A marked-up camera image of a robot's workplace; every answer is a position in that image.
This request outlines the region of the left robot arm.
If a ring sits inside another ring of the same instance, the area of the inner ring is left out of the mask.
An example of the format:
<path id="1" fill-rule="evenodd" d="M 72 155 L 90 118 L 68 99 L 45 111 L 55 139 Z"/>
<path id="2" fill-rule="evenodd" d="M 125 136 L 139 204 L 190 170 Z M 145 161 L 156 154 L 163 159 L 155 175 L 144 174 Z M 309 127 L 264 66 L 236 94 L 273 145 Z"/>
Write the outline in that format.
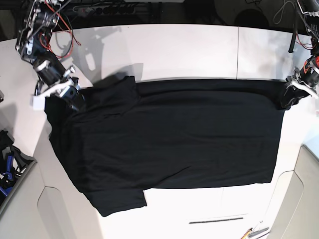
<path id="1" fill-rule="evenodd" d="M 287 109 L 299 103 L 300 99 L 311 96 L 319 98 L 317 85 L 319 84 L 319 2 L 317 0 L 294 1 L 295 16 L 293 35 L 289 53 L 293 53 L 295 43 L 310 51 L 310 58 L 306 59 L 302 68 L 295 68 L 293 75 L 286 78 L 285 87 L 280 96 L 281 108 Z M 298 20 L 301 20 L 311 37 L 311 45 L 307 47 L 299 39 Z"/>

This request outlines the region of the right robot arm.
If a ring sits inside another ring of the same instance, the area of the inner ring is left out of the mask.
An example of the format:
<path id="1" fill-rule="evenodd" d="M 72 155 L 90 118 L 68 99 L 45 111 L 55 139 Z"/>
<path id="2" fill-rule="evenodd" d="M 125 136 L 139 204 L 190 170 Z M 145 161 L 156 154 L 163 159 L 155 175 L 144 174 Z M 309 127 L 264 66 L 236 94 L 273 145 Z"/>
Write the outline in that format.
<path id="1" fill-rule="evenodd" d="M 72 53 L 74 44 L 80 44 L 74 36 L 70 21 L 63 19 L 61 15 L 61 11 L 69 3 L 68 0 L 32 1 L 17 34 L 15 49 L 21 60 L 33 67 L 38 77 L 31 98 L 34 110 L 44 110 L 45 100 L 51 96 L 64 100 L 75 111 L 81 111 L 85 107 L 85 98 L 79 92 L 78 78 L 72 76 L 74 66 L 65 68 L 61 63 L 62 59 Z M 56 55 L 50 46 L 50 40 L 60 23 L 66 27 L 63 32 L 70 34 L 71 40 L 66 53 Z"/>

